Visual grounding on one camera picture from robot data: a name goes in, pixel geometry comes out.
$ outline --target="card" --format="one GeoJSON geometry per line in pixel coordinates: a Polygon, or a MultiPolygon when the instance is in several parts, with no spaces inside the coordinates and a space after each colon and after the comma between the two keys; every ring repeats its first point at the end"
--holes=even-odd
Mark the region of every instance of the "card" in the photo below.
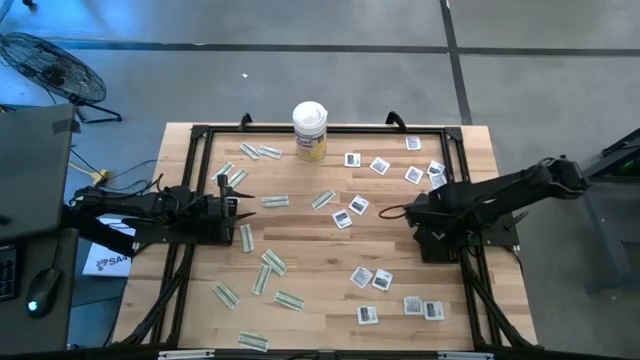
{"type": "Polygon", "coordinates": [[[369,283],[369,281],[371,281],[372,277],[373,277],[373,273],[371,271],[361,266],[358,266],[356,271],[354,271],[353,274],[351,275],[350,280],[351,282],[356,284],[356,286],[359,287],[360,289],[364,289],[369,283]]]}
{"type": "Polygon", "coordinates": [[[425,301],[423,311],[427,320],[444,320],[444,310],[440,301],[425,301]]]}
{"type": "Polygon", "coordinates": [[[338,229],[344,229],[352,224],[351,218],[346,210],[340,210],[331,216],[333,216],[333,221],[336,222],[338,229]]]}
{"type": "Polygon", "coordinates": [[[407,136],[405,138],[407,142],[407,150],[420,150],[422,149],[422,144],[420,143],[419,136],[407,136]]]}
{"type": "Polygon", "coordinates": [[[424,171],[416,167],[409,166],[409,170],[407,170],[404,178],[407,179],[407,181],[418,185],[420,183],[420,180],[422,179],[422,175],[424,175],[424,171]]]}
{"type": "Polygon", "coordinates": [[[377,324],[378,315],[375,306],[358,307],[358,325],[377,324]]]}
{"type": "Polygon", "coordinates": [[[349,209],[358,215],[364,214],[364,211],[369,207],[369,201],[362,198],[360,195],[356,195],[353,200],[351,200],[351,204],[349,204],[349,209]]]}
{"type": "Polygon", "coordinates": [[[429,175],[438,175],[444,173],[444,165],[440,164],[435,160],[431,160],[429,164],[429,168],[427,168],[427,172],[429,175]]]}
{"type": "Polygon", "coordinates": [[[370,166],[373,171],[377,172],[380,175],[384,175],[387,170],[389,170],[389,167],[391,167],[391,165],[380,158],[375,158],[370,166]]]}
{"type": "Polygon", "coordinates": [[[360,154],[345,153],[344,154],[344,166],[346,167],[360,167],[360,154]]]}
{"type": "Polygon", "coordinates": [[[431,180],[431,190],[435,190],[440,186],[447,184],[447,178],[444,174],[431,175],[429,174],[429,180],[431,180]]]}
{"type": "Polygon", "coordinates": [[[393,275],[391,275],[391,273],[386,272],[382,269],[378,269],[378,271],[376,272],[376,277],[373,278],[373,283],[371,283],[371,286],[382,291],[387,291],[389,290],[389,287],[391,287],[392,279],[393,275]]]}
{"type": "Polygon", "coordinates": [[[419,296],[407,296],[404,298],[405,315],[422,315],[422,299],[419,296]]]}

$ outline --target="yellow label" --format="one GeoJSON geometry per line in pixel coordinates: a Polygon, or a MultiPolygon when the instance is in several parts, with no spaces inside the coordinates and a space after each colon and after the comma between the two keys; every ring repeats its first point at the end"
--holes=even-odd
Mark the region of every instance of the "yellow label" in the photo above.
{"type": "Polygon", "coordinates": [[[327,150],[327,134],[308,137],[300,136],[296,133],[296,143],[298,145],[298,157],[306,161],[317,161],[324,158],[327,150]]]}

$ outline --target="wooden table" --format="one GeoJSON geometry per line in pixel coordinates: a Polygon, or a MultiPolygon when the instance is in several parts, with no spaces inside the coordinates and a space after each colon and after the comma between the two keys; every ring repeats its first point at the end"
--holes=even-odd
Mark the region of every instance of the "wooden table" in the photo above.
{"type": "MultiPolygon", "coordinates": [[[[181,182],[192,125],[167,124],[155,172],[155,177],[164,174],[163,186],[181,182]]],[[[488,128],[462,129],[472,181],[497,176],[488,128]]],[[[239,235],[231,247],[197,247],[180,347],[239,348],[239,332],[246,330],[266,336],[271,349],[471,349],[460,266],[422,263],[418,244],[412,238],[414,229],[404,219],[382,220],[377,216],[381,209],[410,202],[420,191],[431,189],[426,174],[419,185],[404,180],[410,165],[426,170],[431,160],[443,162],[437,137],[421,138],[422,150],[408,151],[401,134],[331,134],[327,156],[320,162],[307,163],[295,157],[295,143],[289,134],[216,134],[208,174],[213,175],[225,161],[235,165],[231,174],[238,169],[249,172],[237,190],[256,196],[240,203],[241,213],[257,212],[240,222],[251,224],[255,250],[243,253],[239,235]],[[282,149],[284,156],[282,160],[263,157],[254,161],[239,150],[242,142],[255,148],[264,144],[282,149]],[[362,167],[345,168],[345,152],[361,153],[362,167]],[[391,163],[385,176],[369,168],[378,156],[391,163]],[[311,202],[327,189],[337,196],[322,209],[313,210],[311,202]],[[289,195],[289,207],[261,207],[261,197],[284,194],[289,195]],[[331,214],[346,209],[357,194],[370,201],[369,208],[362,216],[348,210],[353,226],[338,230],[331,214]],[[251,289],[260,256],[267,249],[283,258],[289,269],[282,277],[272,274],[266,292],[255,296],[251,289]],[[390,290],[356,287],[349,277],[357,266],[393,273],[390,290]],[[213,293],[218,281],[239,296],[240,303],[234,310],[213,293]],[[300,313],[274,303],[278,290],[304,299],[304,310],[300,313]],[[442,301],[445,320],[405,316],[405,296],[442,301]],[[377,307],[379,324],[358,325],[356,308],[364,305],[377,307]]],[[[192,188],[202,148],[201,142],[192,188]]],[[[217,185],[207,180],[205,193],[217,193],[217,185]]],[[[166,252],[166,245],[153,245],[133,261],[114,340],[131,333],[156,300],[166,252]]],[[[525,287],[513,255],[504,249],[488,248],[487,262],[497,303],[523,336],[535,342],[525,287]]],[[[168,309],[165,333],[170,327],[173,303],[168,309]]],[[[489,339],[483,306],[479,306],[479,313],[483,334],[489,339]]]]}

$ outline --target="concrete floor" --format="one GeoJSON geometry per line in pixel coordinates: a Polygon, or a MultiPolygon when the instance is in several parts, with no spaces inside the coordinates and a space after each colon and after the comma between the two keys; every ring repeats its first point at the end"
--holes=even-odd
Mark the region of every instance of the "concrete floor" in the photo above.
{"type": "MultiPolygon", "coordinates": [[[[184,43],[446,46],[436,0],[41,0],[19,2],[0,32],[50,39],[184,43]]],[[[640,48],[633,0],[450,0],[460,46],[640,48]]],[[[154,158],[168,121],[288,121],[316,100],[332,122],[381,122],[390,110],[416,124],[460,124],[448,55],[71,50],[108,86],[103,106],[121,124],[84,126],[77,151],[119,172],[154,158]]],[[[490,127],[502,173],[545,156],[588,164],[638,127],[640,58],[461,56],[473,123],[490,127]]],[[[49,105],[46,92],[0,68],[0,102],[49,105]]],[[[150,178],[147,166],[117,179],[150,178]]],[[[67,198],[86,186],[71,171],[67,198]]],[[[565,351],[640,357],[640,301],[589,297],[600,266],[581,201],[531,206],[518,231],[540,344],[565,351]]],[[[79,263],[88,245],[81,244],[79,263]]],[[[77,276],[74,303],[117,296],[122,281],[77,276]]],[[[117,311],[111,299],[75,307],[70,342],[101,346],[117,311]]]]}

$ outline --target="white lid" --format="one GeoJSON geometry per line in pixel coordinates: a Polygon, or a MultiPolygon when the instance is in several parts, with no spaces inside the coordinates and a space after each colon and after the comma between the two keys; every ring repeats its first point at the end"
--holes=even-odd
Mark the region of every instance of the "white lid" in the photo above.
{"type": "Polygon", "coordinates": [[[305,101],[293,109],[293,125],[312,134],[322,130],[327,123],[327,110],[315,101],[305,101]]]}

